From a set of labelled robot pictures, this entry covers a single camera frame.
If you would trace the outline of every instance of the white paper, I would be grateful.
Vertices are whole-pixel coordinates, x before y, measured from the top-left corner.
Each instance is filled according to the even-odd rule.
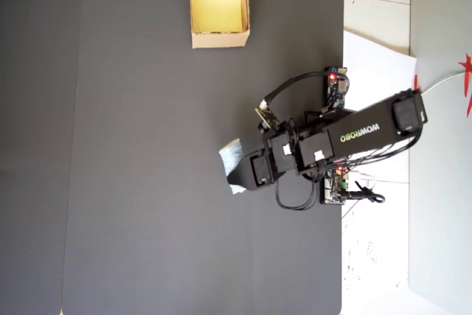
[[[344,31],[344,66],[350,79],[345,107],[358,111],[410,89],[416,58]]]

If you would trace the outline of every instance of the white cable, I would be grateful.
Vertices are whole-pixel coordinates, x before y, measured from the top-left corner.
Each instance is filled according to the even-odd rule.
[[[427,88],[425,91],[423,91],[421,94],[424,95],[426,94],[427,92],[430,92],[432,89],[436,88],[437,86],[441,85],[442,83],[445,83],[446,81],[448,81],[449,79],[452,79],[453,77],[458,77],[459,75],[464,75],[465,72],[460,72],[460,73],[456,73],[456,74],[452,74],[452,75],[449,75],[448,77],[444,78],[444,79],[441,79],[441,80],[438,80],[436,83],[434,83],[432,86],[430,86],[429,88]]]

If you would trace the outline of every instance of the gray wall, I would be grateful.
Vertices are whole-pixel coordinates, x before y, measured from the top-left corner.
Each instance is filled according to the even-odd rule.
[[[471,0],[412,0],[420,85],[472,54]],[[410,155],[410,288],[451,314],[472,314],[472,117],[464,77],[424,96],[429,123]]]

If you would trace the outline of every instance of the black cable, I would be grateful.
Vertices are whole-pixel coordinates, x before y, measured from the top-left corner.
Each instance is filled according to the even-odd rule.
[[[320,176],[319,173],[316,173],[315,175],[313,175],[313,177],[311,178],[310,195],[308,196],[307,201],[303,204],[300,204],[299,206],[287,206],[286,204],[282,203],[282,201],[280,200],[280,194],[279,194],[279,180],[276,180],[275,181],[275,200],[277,201],[277,204],[279,205],[279,207],[283,208],[284,210],[309,210],[310,208],[313,208],[316,202],[318,201],[318,197],[319,197],[318,189],[315,188],[316,186],[318,186],[318,184],[316,183],[316,179],[319,176]]]
[[[308,72],[304,73],[302,75],[299,75],[298,77],[292,77],[288,80],[286,80],[284,83],[280,84],[275,90],[273,90],[270,94],[266,95],[264,97],[264,101],[266,105],[270,105],[272,100],[280,94],[282,91],[287,89],[290,85],[295,84],[297,81],[308,79],[309,77],[326,77],[328,75],[334,74],[336,77],[340,77],[344,80],[347,81],[347,87],[349,88],[350,82],[349,78],[341,73],[336,73],[336,72]]]

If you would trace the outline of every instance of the red object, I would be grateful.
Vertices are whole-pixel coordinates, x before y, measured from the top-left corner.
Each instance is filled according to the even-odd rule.
[[[461,66],[465,68],[465,77],[464,77],[464,96],[467,97],[467,93],[469,91],[469,83],[471,81],[471,72],[472,72],[472,63],[471,57],[467,53],[465,54],[466,61],[464,63],[459,62]]]
[[[420,84],[418,84],[418,74],[414,76],[414,89],[421,91]]]
[[[469,107],[467,107],[467,117],[469,117],[469,114],[471,114],[472,110],[472,97],[471,100],[469,101]]]

